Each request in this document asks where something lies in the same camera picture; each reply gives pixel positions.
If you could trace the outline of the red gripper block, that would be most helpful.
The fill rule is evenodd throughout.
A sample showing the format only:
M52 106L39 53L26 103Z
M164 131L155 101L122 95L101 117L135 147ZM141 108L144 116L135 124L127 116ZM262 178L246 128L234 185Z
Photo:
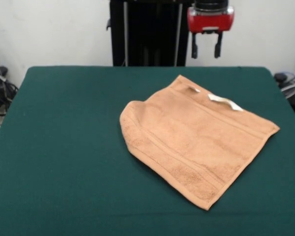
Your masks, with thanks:
M222 11L201 11L195 7L188 8L187 21L189 31L192 32L192 49L191 57L198 58L198 46L196 43L197 33L209 31L218 32L217 43L214 49L214 57L217 59L221 56L221 46L223 31L229 31L232 28L235 18L235 9L228 6Z

